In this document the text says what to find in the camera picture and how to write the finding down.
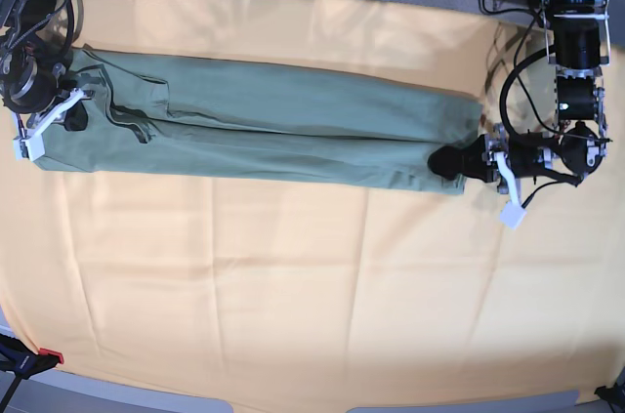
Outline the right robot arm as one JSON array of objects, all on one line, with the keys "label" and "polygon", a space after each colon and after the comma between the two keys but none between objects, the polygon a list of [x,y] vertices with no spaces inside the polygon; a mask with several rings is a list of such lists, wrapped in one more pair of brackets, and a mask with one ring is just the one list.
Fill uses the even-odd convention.
[{"label": "right robot arm", "polygon": [[64,77],[74,30],[71,0],[1,0],[1,102],[20,141],[28,137],[24,116],[69,103],[75,84]]}]

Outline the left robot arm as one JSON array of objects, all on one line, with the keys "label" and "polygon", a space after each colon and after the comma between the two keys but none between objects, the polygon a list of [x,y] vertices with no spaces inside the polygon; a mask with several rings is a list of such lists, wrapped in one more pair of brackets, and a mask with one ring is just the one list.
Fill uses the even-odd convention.
[{"label": "left robot arm", "polygon": [[[578,186],[606,155],[600,80],[610,61],[609,0],[525,1],[524,11],[543,29],[546,46],[513,61],[499,96],[501,123],[495,137],[482,135],[465,147],[444,146],[430,156],[429,169],[446,180],[498,182],[506,192],[524,178]],[[555,70],[555,122],[540,133],[520,133],[509,117],[508,96],[522,73],[540,61]]]}]

